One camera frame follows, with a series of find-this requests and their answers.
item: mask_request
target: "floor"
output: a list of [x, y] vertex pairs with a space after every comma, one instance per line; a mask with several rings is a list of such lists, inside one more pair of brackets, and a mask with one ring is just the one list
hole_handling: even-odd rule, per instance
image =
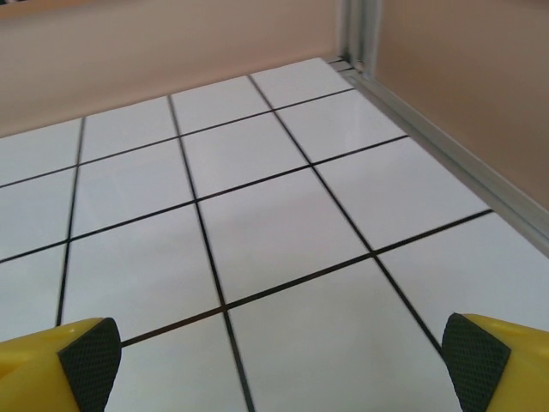
[[110, 412], [459, 411], [446, 319], [549, 330], [549, 261], [332, 66], [0, 140], [0, 341], [115, 318]]

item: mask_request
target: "beige wall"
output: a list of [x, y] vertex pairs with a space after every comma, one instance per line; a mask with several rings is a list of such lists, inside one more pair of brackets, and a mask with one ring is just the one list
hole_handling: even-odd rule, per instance
[[549, 209], [549, 3], [384, 0], [376, 78]]
[[0, 136], [335, 53], [337, 3], [96, 0], [3, 21]]

